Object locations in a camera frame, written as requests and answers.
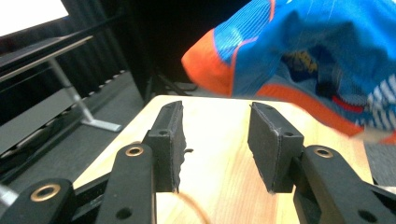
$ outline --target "floor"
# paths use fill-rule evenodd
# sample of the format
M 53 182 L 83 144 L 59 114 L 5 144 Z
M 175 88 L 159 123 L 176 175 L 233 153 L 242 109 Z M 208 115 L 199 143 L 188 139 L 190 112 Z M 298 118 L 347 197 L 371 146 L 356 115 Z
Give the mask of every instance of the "floor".
M 200 89 L 191 94 L 215 96 Z M 95 100 L 95 97 L 103 98 L 105 95 L 108 100 L 93 113 L 97 119 L 127 125 L 143 108 L 143 101 L 129 73 L 120 75 L 113 83 L 106 85 L 101 92 L 87 101 Z M 117 135 L 79 124 L 73 132 L 9 186 L 21 192 L 35 182 L 50 177 L 66 178 L 73 182 Z M 370 144 L 365 144 L 365 147 L 373 177 L 378 184 L 396 186 L 396 147 Z M 0 206 L 0 215 L 4 210 L 5 208 Z

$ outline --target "orange fabric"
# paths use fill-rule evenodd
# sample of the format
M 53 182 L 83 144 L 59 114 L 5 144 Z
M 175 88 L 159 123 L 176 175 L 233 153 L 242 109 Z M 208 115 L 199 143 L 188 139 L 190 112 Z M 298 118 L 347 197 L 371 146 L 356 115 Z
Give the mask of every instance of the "orange fabric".
M 381 140 L 379 143 L 386 145 L 395 145 L 396 144 L 396 132 L 393 133 L 390 137 L 387 137 Z
M 192 46 L 181 62 L 192 82 L 209 91 L 231 96 L 233 69 L 217 53 L 214 29 Z
M 274 18 L 275 15 L 275 3 L 276 0 L 271 0 L 270 21 Z
M 364 130 L 362 127 L 357 126 L 349 120 L 334 113 L 328 107 L 323 105 L 321 102 L 316 101 L 311 96 L 293 88 L 278 84 L 265 84 L 257 92 L 257 95 L 274 97 L 286 102 L 294 103 L 306 110 L 323 124 L 345 133 L 348 136 L 353 136 L 357 133 L 363 132 Z

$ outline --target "wooden table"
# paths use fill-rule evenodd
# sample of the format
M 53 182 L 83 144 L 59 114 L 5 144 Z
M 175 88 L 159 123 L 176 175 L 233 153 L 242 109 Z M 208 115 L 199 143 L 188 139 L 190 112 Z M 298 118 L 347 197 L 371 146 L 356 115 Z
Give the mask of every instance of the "wooden table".
M 248 148 L 251 101 L 158 96 L 76 180 L 75 188 L 111 171 L 119 149 L 142 141 L 161 107 L 182 100 L 187 148 L 181 166 L 180 194 L 157 193 L 158 223 L 298 223 L 292 194 L 267 193 Z M 287 103 L 276 108 L 305 137 L 304 145 L 339 151 L 358 175 L 371 182 L 362 142 L 348 139 Z

